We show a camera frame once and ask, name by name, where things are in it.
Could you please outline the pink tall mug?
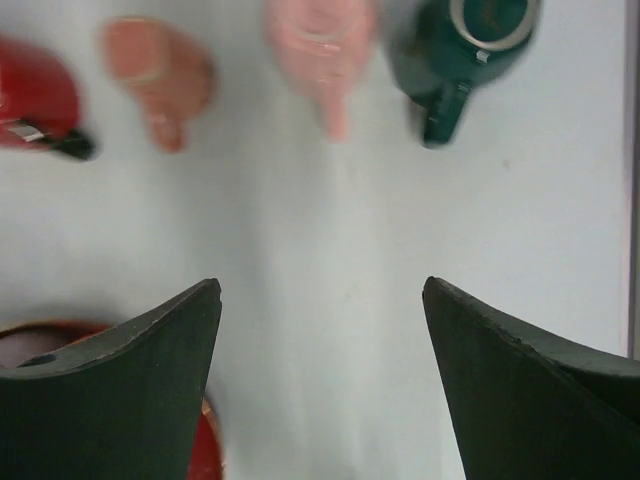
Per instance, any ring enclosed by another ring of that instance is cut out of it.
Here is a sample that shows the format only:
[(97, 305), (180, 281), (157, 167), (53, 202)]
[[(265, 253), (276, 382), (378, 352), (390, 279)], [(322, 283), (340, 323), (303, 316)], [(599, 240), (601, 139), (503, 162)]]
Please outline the pink tall mug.
[(346, 101), (364, 73), (377, 23), (372, 1), (268, 1), (266, 33), (281, 70), (317, 107), (328, 137), (348, 132)]

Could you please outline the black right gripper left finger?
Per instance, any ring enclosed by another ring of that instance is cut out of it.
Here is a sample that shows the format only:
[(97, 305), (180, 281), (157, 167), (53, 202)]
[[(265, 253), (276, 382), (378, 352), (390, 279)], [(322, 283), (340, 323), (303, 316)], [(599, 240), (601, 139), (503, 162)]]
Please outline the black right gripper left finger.
[(86, 340), (1, 368), (2, 477), (187, 479), (220, 294), (216, 280), (203, 280)]

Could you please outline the salmon small mug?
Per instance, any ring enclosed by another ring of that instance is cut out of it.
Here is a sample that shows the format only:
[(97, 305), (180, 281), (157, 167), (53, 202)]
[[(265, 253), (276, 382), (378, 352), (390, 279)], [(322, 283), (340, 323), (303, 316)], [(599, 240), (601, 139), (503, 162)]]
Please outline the salmon small mug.
[(136, 101), (154, 144), (182, 150), (186, 127), (217, 93), (217, 71), (208, 52), (169, 23), (120, 16), (101, 30), (107, 72)]

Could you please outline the dark green mug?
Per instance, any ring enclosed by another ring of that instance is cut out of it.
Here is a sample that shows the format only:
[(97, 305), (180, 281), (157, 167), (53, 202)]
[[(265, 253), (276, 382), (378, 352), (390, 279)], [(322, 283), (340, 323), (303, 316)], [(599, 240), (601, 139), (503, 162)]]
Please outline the dark green mug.
[(541, 7), (536, 0), (424, 1), (396, 30), (389, 60), (423, 146), (452, 141), (472, 92), (524, 55)]

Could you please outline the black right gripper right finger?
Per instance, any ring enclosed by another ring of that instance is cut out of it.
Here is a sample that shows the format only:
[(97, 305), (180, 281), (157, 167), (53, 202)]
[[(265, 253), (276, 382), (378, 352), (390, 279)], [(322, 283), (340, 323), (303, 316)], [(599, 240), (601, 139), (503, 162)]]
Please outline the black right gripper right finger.
[(466, 478), (638, 478), (638, 361), (440, 278), (427, 279), (423, 305)]

